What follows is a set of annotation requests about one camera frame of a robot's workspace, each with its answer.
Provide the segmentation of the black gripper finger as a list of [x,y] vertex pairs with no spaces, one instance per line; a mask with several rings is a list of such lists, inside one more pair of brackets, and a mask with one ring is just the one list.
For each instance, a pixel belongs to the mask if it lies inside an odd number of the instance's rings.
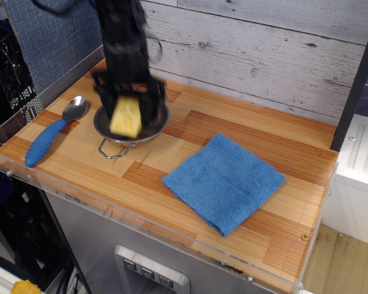
[[120,87],[118,85],[95,85],[94,89],[99,94],[107,117],[111,119],[120,92]]
[[139,94],[139,109],[143,127],[148,127],[157,120],[159,109],[165,103],[165,97],[153,92]]

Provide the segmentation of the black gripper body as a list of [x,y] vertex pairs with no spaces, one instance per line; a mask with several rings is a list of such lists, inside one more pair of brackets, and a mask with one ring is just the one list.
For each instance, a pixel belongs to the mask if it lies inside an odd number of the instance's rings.
[[94,89],[101,98],[164,98],[164,83],[151,76],[147,46],[142,43],[103,44],[106,70],[92,71]]

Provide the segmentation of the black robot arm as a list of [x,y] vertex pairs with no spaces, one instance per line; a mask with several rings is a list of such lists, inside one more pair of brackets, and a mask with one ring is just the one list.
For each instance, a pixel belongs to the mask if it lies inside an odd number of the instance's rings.
[[144,10],[139,1],[96,1],[107,70],[92,72],[95,90],[108,118],[120,98],[135,98],[142,125],[157,117],[164,95],[163,82],[151,76]]

